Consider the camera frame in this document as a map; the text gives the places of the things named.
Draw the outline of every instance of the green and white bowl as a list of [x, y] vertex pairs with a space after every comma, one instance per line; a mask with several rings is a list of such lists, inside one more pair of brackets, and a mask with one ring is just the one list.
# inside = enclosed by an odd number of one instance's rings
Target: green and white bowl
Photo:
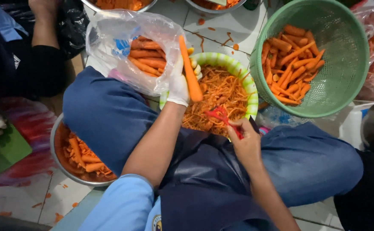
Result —
[[[225, 67], [231, 75], [237, 76], [238, 73], [241, 73], [238, 76], [239, 79], [243, 79], [244, 76], [248, 74], [248, 70], [241, 65], [241, 63], [228, 55], [223, 55], [215, 52], [204, 52], [195, 55], [191, 55], [190, 58], [197, 60], [198, 65], [212, 65], [212, 66], [221, 66]], [[258, 92], [256, 84], [254, 83], [253, 77], [249, 74], [243, 82], [244, 90], [247, 93], [254, 93], [248, 99], [247, 112], [245, 113], [245, 118], [249, 119], [252, 117], [256, 119], [258, 111]], [[160, 109], [163, 109], [164, 104], [167, 101], [169, 92], [164, 92], [160, 96]]]

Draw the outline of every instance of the vegetable peeler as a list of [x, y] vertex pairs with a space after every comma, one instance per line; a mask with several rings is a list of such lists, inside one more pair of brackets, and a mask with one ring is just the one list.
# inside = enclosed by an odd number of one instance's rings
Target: vegetable peeler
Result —
[[226, 111], [225, 111], [224, 108], [222, 108], [222, 107], [215, 107], [214, 109], [212, 109], [210, 111], [206, 111], [204, 113], [208, 117], [214, 117], [216, 119], [219, 119], [219, 120], [223, 121], [226, 125], [231, 126], [234, 129], [234, 131], [236, 132], [236, 134], [238, 136], [238, 139], [244, 139], [244, 136], [238, 130], [238, 127], [235, 126], [235, 125], [231, 125], [228, 122], [227, 113], [226, 113]]

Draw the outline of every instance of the denim jeans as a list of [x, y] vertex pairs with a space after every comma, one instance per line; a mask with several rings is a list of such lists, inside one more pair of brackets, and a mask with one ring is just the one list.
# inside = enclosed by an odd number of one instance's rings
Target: denim jeans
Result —
[[[105, 78], [92, 67], [85, 68], [67, 88], [63, 113], [64, 123], [116, 175], [120, 175], [131, 151], [158, 116], [133, 88], [119, 80]], [[178, 143], [182, 142], [186, 149], [190, 137], [202, 134], [205, 132], [182, 128]], [[230, 155], [235, 156], [231, 144], [228, 145]], [[174, 156], [179, 151], [177, 144]], [[210, 145], [195, 147], [192, 152], [208, 156], [205, 162], [214, 166], [212, 161], [217, 153], [212, 153]], [[272, 129], [261, 139], [261, 152], [270, 178], [288, 207], [345, 194], [363, 175], [363, 164], [356, 150], [311, 123]], [[229, 165], [231, 169], [240, 170], [234, 167], [236, 163]], [[231, 177], [225, 180], [236, 181]]]

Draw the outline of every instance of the gloved hand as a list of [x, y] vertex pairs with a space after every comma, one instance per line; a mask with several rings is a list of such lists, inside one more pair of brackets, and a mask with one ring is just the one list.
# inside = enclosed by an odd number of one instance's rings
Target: gloved hand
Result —
[[[193, 54], [194, 48], [189, 48], [187, 50], [188, 55]], [[191, 66], [193, 67], [194, 74], [196, 75], [197, 79], [203, 77], [201, 73], [201, 67], [197, 64], [197, 61], [193, 58], [190, 58]], [[169, 80], [169, 96], [167, 97], [167, 101], [174, 102], [176, 104], [181, 104], [184, 106], [188, 106], [190, 102], [190, 94], [188, 92], [187, 81], [184, 76], [184, 62], [181, 55], [178, 57], [178, 60], [174, 66], [174, 70], [170, 75]]]

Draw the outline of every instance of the stainless steel bowl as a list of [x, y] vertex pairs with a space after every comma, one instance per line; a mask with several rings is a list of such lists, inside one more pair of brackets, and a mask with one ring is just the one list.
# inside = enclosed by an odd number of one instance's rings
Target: stainless steel bowl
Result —
[[231, 11], [239, 8], [242, 4], [245, 3], [247, 0], [241, 0], [239, 3], [237, 3], [235, 6], [228, 8], [228, 9], [222, 9], [222, 10], [213, 10], [213, 9], [207, 9], [203, 8], [196, 3], [192, 2], [191, 0], [185, 0], [187, 5], [189, 6], [190, 9], [192, 9], [195, 13], [199, 14], [201, 17], [215, 17], [219, 16], [223, 13], [230, 13]]
[[115, 180], [109, 180], [96, 173], [87, 173], [73, 168], [64, 156], [63, 147], [68, 145], [66, 139], [69, 137], [70, 129], [63, 124], [63, 113], [57, 118], [50, 134], [50, 151], [60, 170], [70, 179], [82, 185], [101, 187], [110, 185]]
[[[147, 11], [148, 9], [150, 9], [154, 4], [156, 4], [158, 0], [153, 0], [150, 4], [148, 4], [147, 6], [139, 9], [137, 12], [145, 12]], [[95, 12], [100, 12], [102, 11], [102, 9], [98, 8], [94, 3], [96, 2], [96, 0], [82, 0], [82, 3], [84, 3], [86, 6], [88, 6], [89, 8], [91, 8], [92, 10], [94, 10]]]

